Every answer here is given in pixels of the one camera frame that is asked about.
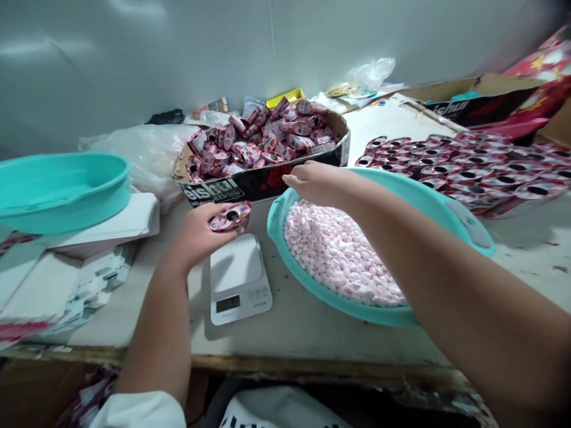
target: plastic bag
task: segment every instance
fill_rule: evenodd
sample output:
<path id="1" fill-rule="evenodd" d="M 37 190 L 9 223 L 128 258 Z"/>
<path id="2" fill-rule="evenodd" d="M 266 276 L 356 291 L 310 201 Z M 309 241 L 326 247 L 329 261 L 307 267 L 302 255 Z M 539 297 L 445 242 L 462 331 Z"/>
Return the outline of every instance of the plastic bag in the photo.
<path id="1" fill-rule="evenodd" d="M 79 150 L 96 150 L 121 155 L 131 162 L 131 186 L 153 193 L 167 213 L 181 197 L 171 177 L 174 163 L 191 136 L 200 130 L 189 125 L 140 125 L 111 134 L 79 139 Z"/>
<path id="2" fill-rule="evenodd" d="M 351 86 L 359 87 L 361 91 L 376 92 L 382 82 L 393 72 L 396 61 L 394 58 L 381 58 L 361 65 L 347 73 L 347 81 Z"/>

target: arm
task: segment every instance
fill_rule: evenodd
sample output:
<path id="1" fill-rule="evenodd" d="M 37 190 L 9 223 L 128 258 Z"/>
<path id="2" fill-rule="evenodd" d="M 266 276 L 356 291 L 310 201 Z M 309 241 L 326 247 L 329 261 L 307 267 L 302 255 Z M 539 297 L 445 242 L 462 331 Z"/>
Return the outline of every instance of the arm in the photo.
<path id="1" fill-rule="evenodd" d="M 243 232 L 210 231 L 209 221 L 228 205 L 208 203 L 186 214 L 150 280 L 116 394 L 165 391 L 184 408 L 190 379 L 187 277 L 194 265 Z"/>
<path id="2" fill-rule="evenodd" d="M 537 410 L 564 398 L 571 316 L 559 306 L 358 174 L 308 162 L 284 181 L 357 222 L 428 335 L 485 398 Z"/>

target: table surface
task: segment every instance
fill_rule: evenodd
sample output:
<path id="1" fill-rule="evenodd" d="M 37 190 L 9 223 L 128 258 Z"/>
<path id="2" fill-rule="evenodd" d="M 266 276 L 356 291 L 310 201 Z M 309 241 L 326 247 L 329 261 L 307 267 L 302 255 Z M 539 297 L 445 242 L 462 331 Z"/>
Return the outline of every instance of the table surface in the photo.
<path id="1" fill-rule="evenodd" d="M 397 97 L 387 104 L 394 107 L 401 102 Z M 401 110 L 368 107 L 344 116 L 352 132 L 350 165 L 363 152 L 366 142 L 380 134 L 389 138 L 409 135 L 414 140 L 422 140 L 431 133 L 454 134 L 424 114 L 411 115 L 409 111 L 403 115 L 406 108 L 398 107 Z M 206 261 L 196 266 L 189 275 L 193 355 L 450 367 L 421 327 L 392 328 L 365 323 L 333 309 L 307 291 L 285 267 L 265 232 L 270 205 L 271 201 L 255 204 L 248 232 L 256 234 L 260 241 L 274 298 L 272 308 L 236 323 L 214 326 L 209 312 L 209 264 Z M 70 347 L 126 347 L 155 266 L 189 209 L 190 205 L 183 202 L 163 218 L 161 233 L 143 243 L 127 282 L 113 292 L 109 303 L 89 323 L 69 333 L 32 341 Z M 484 219 L 483 223 L 497 245 L 494 261 L 571 312 L 569 213 L 571 194 L 567 193 L 519 217 Z"/>

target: forearm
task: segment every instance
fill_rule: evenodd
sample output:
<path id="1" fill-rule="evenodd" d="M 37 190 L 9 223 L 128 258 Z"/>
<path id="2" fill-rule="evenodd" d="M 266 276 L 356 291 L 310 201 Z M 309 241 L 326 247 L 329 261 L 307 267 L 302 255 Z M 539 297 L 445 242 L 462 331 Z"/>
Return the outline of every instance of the forearm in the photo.
<path id="1" fill-rule="evenodd" d="M 115 393 L 165 391 L 182 406 L 190 378 L 187 275 L 168 264 L 150 281 Z"/>
<path id="2" fill-rule="evenodd" d="M 429 336 L 477 387 L 517 405 L 553 405 L 567 380 L 567 313 L 373 182 L 356 180 L 342 209 Z"/>

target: turquoise plastic basin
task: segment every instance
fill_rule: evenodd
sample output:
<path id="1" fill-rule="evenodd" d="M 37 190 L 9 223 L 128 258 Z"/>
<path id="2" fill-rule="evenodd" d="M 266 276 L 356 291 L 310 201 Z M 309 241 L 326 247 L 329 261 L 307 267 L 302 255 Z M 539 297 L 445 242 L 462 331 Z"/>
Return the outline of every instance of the turquoise plastic basin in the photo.
<path id="1" fill-rule="evenodd" d="M 401 175 L 378 169 L 348 169 L 382 184 L 482 254 L 491 257 L 495 253 L 494 242 L 484 226 L 461 203 Z M 379 308 L 348 300 L 316 282 L 299 265 L 288 250 L 283 233 L 284 221 L 290 207 L 299 199 L 296 191 L 289 188 L 274 201 L 268 215 L 268 235 L 275 242 L 285 265 L 297 280 L 327 304 L 356 318 L 390 326 L 417 325 L 418 321 L 409 306 Z"/>
<path id="2" fill-rule="evenodd" d="M 0 223 L 48 235 L 107 220 L 129 204 L 130 168 L 127 159 L 105 152 L 0 162 Z"/>

